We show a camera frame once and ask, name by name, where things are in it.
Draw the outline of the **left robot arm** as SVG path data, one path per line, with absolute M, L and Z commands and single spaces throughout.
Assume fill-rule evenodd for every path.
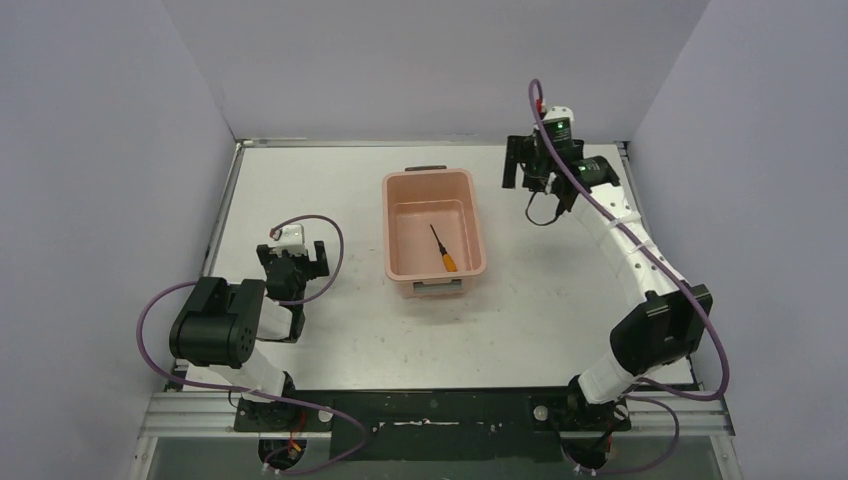
M 264 279 L 230 284 L 202 277 L 172 325 L 169 348 L 175 358 L 244 387 L 235 422 L 239 431 L 291 431 L 306 421 L 304 408 L 284 395 L 295 390 L 291 375 L 273 366 L 257 344 L 299 340 L 306 286 L 329 274 L 323 242 L 315 242 L 313 251 L 311 258 L 302 245 L 257 246 Z

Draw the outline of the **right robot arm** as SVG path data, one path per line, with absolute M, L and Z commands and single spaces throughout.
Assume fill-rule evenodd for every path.
M 388 390 L 551 386 L 565 419 L 591 427 L 624 392 L 699 344 L 710 303 L 662 258 L 607 149 L 572 167 L 587 194 L 537 228 L 501 176 L 532 157 L 504 146 L 343 146 L 304 156 L 345 223 L 337 321 L 367 320 L 334 358 L 331 386 Z

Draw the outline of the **orange handled screwdriver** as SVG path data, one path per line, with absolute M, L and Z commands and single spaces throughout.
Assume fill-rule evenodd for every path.
M 442 243 L 441 239 L 439 238 L 439 236 L 438 236 L 438 234 L 437 234 L 437 232 L 436 232 L 436 230 L 435 230 L 435 228 L 432 224 L 430 224 L 430 230 L 433 233 L 433 236 L 436 240 L 437 247 L 438 247 L 438 250 L 439 250 L 439 253 L 440 253 L 440 256 L 441 256 L 442 264 L 443 264 L 445 270 L 447 272 L 457 272 L 458 267 L 457 267 L 456 262 L 454 261 L 453 257 L 448 253 L 446 247 Z

